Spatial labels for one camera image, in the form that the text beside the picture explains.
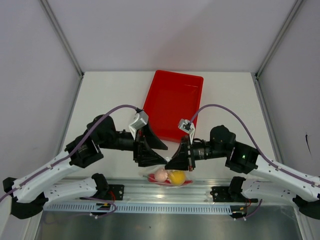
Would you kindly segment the yellow bell pepper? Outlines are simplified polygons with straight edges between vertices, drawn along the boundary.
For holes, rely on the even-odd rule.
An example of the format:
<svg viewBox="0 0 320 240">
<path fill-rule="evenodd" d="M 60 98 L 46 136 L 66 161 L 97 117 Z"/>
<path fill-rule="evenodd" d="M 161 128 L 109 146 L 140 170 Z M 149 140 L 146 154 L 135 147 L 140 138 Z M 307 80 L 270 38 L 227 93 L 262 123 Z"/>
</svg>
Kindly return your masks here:
<svg viewBox="0 0 320 240">
<path fill-rule="evenodd" d="M 168 173 L 168 180 L 174 186 L 181 186 L 186 181 L 186 174 L 181 170 L 173 170 Z"/>
</svg>

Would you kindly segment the pale egg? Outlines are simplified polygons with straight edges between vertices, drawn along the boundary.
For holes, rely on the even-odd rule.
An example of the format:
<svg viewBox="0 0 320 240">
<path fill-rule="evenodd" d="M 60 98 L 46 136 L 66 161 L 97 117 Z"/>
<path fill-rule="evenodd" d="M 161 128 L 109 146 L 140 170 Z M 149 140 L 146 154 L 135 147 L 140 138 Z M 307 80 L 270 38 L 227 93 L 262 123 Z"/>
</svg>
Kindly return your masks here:
<svg viewBox="0 0 320 240">
<path fill-rule="evenodd" d="M 168 172 L 164 168 L 159 168 L 155 173 L 154 173 L 154 179 L 157 182 L 163 183 L 167 180 L 168 178 Z"/>
</svg>

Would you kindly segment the clear zip top bag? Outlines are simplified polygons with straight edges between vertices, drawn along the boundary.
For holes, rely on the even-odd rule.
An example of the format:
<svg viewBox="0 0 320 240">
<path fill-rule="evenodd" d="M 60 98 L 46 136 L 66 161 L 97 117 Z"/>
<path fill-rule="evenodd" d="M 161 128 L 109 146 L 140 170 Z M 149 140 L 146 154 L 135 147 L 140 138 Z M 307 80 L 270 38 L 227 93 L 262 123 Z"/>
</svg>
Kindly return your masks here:
<svg viewBox="0 0 320 240">
<path fill-rule="evenodd" d="M 182 188 L 194 183 L 189 166 L 183 162 L 175 162 L 173 158 L 156 155 L 143 157 L 136 162 L 142 168 L 139 175 L 149 183 L 165 188 Z"/>
</svg>

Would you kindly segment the red chili pepper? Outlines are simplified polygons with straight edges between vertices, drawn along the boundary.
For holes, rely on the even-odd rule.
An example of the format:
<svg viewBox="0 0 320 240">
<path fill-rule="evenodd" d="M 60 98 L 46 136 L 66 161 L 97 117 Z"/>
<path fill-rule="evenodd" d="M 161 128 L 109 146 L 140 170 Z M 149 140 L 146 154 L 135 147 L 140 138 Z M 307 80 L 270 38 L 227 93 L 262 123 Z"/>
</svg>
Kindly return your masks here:
<svg viewBox="0 0 320 240">
<path fill-rule="evenodd" d="M 176 185 L 176 184 L 172 184 L 168 179 L 166 179 L 163 182 L 160 182 L 160 181 L 157 181 L 155 179 L 155 175 L 154 174 L 149 174 L 147 176 L 147 180 L 150 183 L 157 184 L 157 185 L 160 185 L 160 186 L 165 186 L 165 187 L 182 187 L 182 186 L 187 186 L 187 185 L 191 185 L 191 184 L 194 183 L 192 180 L 185 180 L 182 184 Z"/>
</svg>

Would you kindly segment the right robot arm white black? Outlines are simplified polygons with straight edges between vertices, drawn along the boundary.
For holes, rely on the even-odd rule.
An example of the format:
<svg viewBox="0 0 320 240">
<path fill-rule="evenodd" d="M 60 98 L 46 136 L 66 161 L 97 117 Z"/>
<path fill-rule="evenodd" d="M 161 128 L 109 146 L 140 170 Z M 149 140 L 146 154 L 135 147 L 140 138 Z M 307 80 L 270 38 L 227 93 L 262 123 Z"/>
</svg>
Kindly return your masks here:
<svg viewBox="0 0 320 240">
<path fill-rule="evenodd" d="M 258 149 L 238 142 L 224 125 L 211 129 L 209 141 L 184 136 L 166 170 L 193 171 L 197 161 L 225 158 L 231 171 L 263 178 L 234 176 L 228 187 L 213 186 L 210 194 L 218 203 L 257 203 L 261 200 L 297 206 L 307 217 L 320 218 L 320 179 L 264 158 Z"/>
</svg>

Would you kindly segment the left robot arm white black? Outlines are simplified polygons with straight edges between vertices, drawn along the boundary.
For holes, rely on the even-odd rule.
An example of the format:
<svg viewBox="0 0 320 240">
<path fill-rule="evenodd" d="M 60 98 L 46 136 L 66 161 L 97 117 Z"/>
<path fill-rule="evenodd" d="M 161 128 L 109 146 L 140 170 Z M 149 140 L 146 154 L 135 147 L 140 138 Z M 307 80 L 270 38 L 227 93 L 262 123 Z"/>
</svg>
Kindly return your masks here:
<svg viewBox="0 0 320 240">
<path fill-rule="evenodd" d="M 168 147 L 153 132 L 144 111 L 135 114 L 129 131 L 117 131 L 111 116 L 99 115 L 87 125 L 82 135 L 47 164 L 25 177 L 3 180 L 4 200 L 10 203 L 6 213 L 23 220 L 39 214 L 47 206 L 67 200 L 113 200 L 115 197 L 102 173 L 69 184 L 58 184 L 64 177 L 103 159 L 102 149 L 130 151 L 133 161 L 142 168 L 167 163 L 155 151 L 166 151 Z"/>
</svg>

